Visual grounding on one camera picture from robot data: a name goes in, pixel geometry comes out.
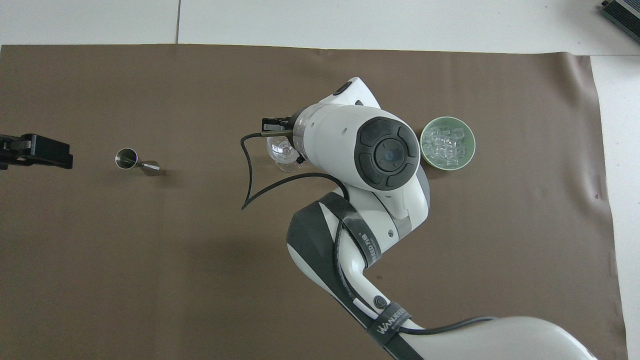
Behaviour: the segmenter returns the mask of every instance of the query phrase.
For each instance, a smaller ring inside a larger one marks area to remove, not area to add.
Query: white tabletop
[[[587,0],[3,0],[0,44],[237,44],[593,55],[628,354],[640,360],[640,44]]]

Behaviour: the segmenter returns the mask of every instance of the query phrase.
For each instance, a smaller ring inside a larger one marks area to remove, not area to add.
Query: bowl of ice cubes
[[[443,116],[433,119],[420,135],[422,157],[440,170],[457,170],[476,153],[476,138],[464,121]]]

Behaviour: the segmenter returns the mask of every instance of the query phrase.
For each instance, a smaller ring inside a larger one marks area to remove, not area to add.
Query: velcro strap
[[[392,302],[367,328],[367,334],[373,338],[376,344],[383,347],[400,330],[400,326],[410,318],[411,315],[400,304]]]
[[[325,205],[347,229],[360,248],[367,268],[379,260],[382,252],[373,231],[349,201],[334,192],[326,194],[318,201]]]

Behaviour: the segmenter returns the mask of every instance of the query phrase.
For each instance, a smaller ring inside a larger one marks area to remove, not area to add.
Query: white robotic arm
[[[430,199],[415,133],[381,110],[360,78],[282,126],[301,156],[346,191],[336,189],[294,214],[289,254],[394,358],[594,359],[566,331],[535,318],[476,318],[423,329],[363,275],[423,223]]]

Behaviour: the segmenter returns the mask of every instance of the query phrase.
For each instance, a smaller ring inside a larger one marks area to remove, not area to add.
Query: jigger
[[[160,170],[160,165],[157,161],[140,161],[136,151],[128,147],[118,151],[116,165],[122,170],[139,167],[146,176],[160,176],[165,173],[164,170]]]

